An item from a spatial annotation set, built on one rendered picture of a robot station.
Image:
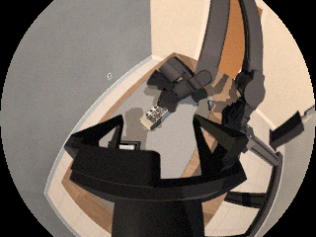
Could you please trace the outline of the beige control panel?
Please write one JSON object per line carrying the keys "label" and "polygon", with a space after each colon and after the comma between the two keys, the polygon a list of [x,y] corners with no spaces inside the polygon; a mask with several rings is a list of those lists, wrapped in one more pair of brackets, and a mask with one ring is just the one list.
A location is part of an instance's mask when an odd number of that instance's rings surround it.
{"label": "beige control panel", "polygon": [[[141,122],[143,125],[143,129],[149,129],[150,131],[154,129],[155,126],[158,125],[159,122],[162,121],[170,112],[167,111],[165,107],[157,107],[157,104],[146,115],[143,115],[141,118]],[[151,121],[150,121],[151,120]]]}

